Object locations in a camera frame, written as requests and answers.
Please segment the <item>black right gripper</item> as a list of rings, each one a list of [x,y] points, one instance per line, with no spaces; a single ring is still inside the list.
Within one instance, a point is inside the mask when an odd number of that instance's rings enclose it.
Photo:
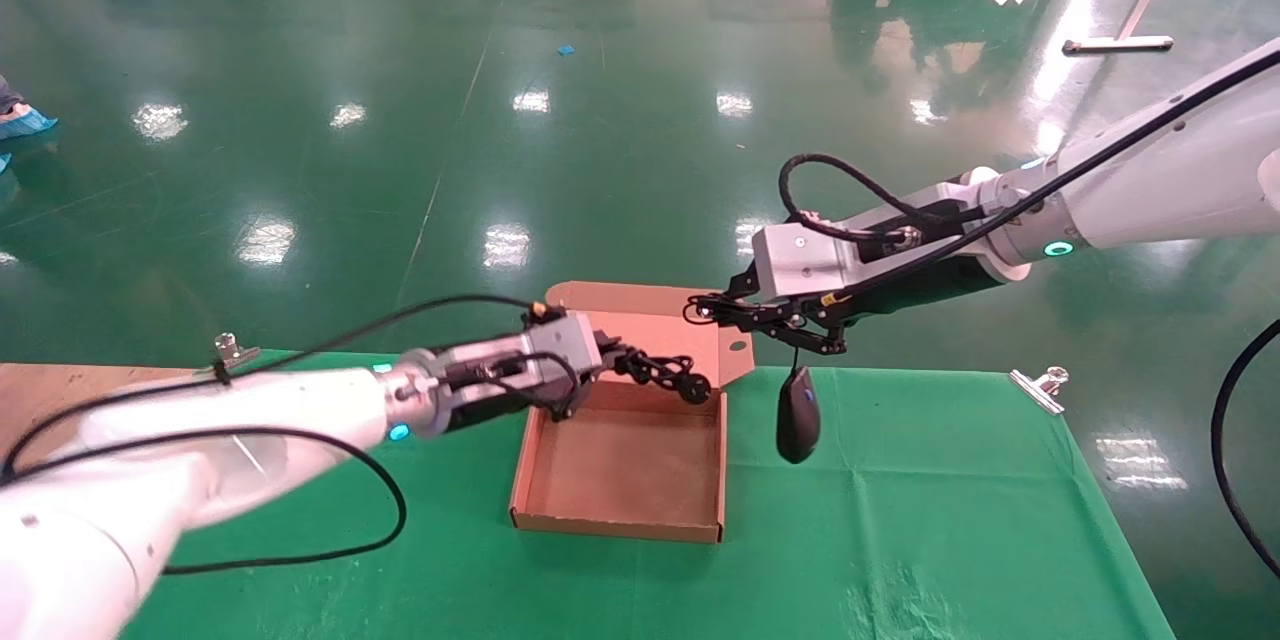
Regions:
[[[989,273],[979,260],[941,260],[914,274],[855,294],[847,303],[845,320],[891,315],[900,308],[928,306],[1000,284],[1001,276]],[[690,311],[694,320],[736,321],[735,326],[741,333],[760,334],[818,356],[841,356],[847,352],[841,326],[823,334],[787,323],[794,317],[817,317],[827,308],[845,303],[845,292],[796,294],[764,305],[748,302],[755,294],[763,294],[762,284],[756,266],[749,265],[742,273],[731,276],[726,291],[690,294]]]

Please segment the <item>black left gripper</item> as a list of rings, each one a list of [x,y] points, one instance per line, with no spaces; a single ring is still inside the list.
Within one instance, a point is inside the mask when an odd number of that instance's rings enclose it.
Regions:
[[[452,390],[445,431],[458,433],[526,410],[541,410],[554,422],[566,421],[579,412],[604,369],[639,385],[652,381],[666,390],[696,387],[690,358],[648,358],[644,349],[625,340],[603,340],[600,358],[602,366],[588,369],[571,369],[564,358],[552,358],[549,364],[559,370],[559,376],[538,376],[526,387],[517,385],[515,379],[522,371],[540,367],[539,358],[454,364],[445,372],[445,388]]]

